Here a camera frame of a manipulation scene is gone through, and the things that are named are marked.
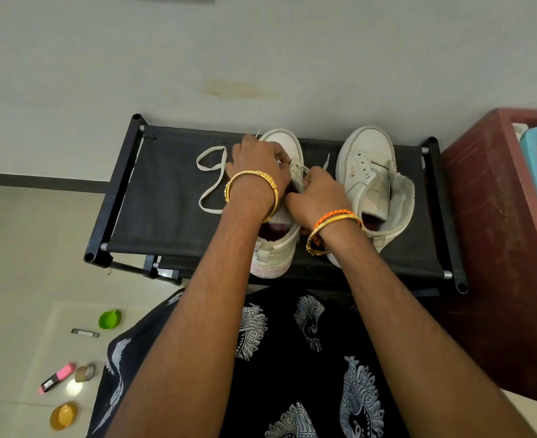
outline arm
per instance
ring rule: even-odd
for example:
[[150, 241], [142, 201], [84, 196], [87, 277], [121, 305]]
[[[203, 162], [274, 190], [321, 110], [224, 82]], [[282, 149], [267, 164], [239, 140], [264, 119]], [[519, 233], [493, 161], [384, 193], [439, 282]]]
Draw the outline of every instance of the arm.
[[[343, 185], [322, 169], [287, 207], [304, 227], [350, 208]], [[523, 417], [429, 315], [352, 220], [321, 230], [352, 288], [392, 395], [413, 437], [536, 437]]]
[[[282, 196], [288, 165], [279, 144], [247, 135], [226, 171], [261, 170]], [[274, 203], [265, 179], [235, 180], [230, 203], [185, 294], [145, 358], [108, 437], [218, 436], [230, 391], [250, 260], [262, 220]]]

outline gold bangle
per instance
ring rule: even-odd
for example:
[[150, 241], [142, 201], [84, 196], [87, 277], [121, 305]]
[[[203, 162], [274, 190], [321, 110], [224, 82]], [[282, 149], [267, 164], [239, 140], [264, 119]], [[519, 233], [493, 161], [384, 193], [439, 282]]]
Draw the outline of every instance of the gold bangle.
[[325, 249], [325, 250], [315, 250], [311, 247], [311, 240], [313, 240], [313, 237], [325, 226], [328, 224], [331, 224], [333, 222], [339, 221], [339, 220], [345, 220], [346, 218], [349, 218], [351, 220], [356, 220], [360, 224], [360, 227], [362, 227], [362, 220], [360, 220], [356, 215], [354, 214], [341, 214], [341, 215], [334, 215], [333, 217], [328, 218], [327, 220], [323, 221], [319, 226], [317, 226], [315, 229], [313, 229], [313, 232], [309, 235], [307, 238], [307, 244], [305, 245], [305, 249], [311, 254], [311, 255], [327, 255], [328, 253], [331, 253], [331, 250]]
[[226, 184], [226, 188], [224, 189], [224, 198], [226, 198], [226, 203], [230, 202], [230, 188], [232, 187], [232, 182], [245, 173], [252, 173], [254, 175], [258, 175], [259, 177], [263, 177], [266, 181], [268, 181], [270, 187], [272, 187], [272, 190], [274, 191], [274, 206], [272, 206], [272, 211], [268, 214], [268, 217], [263, 220], [263, 223], [266, 223], [271, 219], [272, 215], [277, 210], [277, 206], [279, 205], [279, 191], [277, 190], [277, 184], [272, 179], [272, 176], [270, 176], [268, 173], [261, 172], [260, 170], [241, 170], [238, 172], [235, 176], [230, 178], [230, 181], [228, 184]]

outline pink and black object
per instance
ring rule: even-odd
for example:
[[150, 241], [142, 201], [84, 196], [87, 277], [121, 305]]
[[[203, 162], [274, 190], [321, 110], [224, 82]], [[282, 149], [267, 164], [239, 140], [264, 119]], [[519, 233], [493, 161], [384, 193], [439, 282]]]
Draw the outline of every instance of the pink and black object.
[[50, 376], [46, 381], [41, 383], [37, 393], [44, 394], [48, 390], [53, 389], [59, 382], [64, 381], [68, 376], [74, 373], [76, 365], [74, 363], [68, 363], [63, 368], [58, 370], [55, 374]]

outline wall stain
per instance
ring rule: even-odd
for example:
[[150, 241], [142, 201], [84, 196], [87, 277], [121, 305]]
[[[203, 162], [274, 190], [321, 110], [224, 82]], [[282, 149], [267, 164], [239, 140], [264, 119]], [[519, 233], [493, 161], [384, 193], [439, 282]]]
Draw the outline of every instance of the wall stain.
[[217, 78], [207, 79], [202, 93], [221, 99], [276, 99], [280, 95], [265, 92], [252, 81], [233, 81]]

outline red wooden furniture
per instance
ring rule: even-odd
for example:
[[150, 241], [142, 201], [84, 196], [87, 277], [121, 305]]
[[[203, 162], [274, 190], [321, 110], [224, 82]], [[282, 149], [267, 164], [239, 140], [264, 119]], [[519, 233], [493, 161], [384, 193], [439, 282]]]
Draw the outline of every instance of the red wooden furniture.
[[442, 154], [469, 294], [427, 307], [501, 388], [537, 400], [537, 194], [512, 123], [537, 126], [537, 110], [493, 110]]

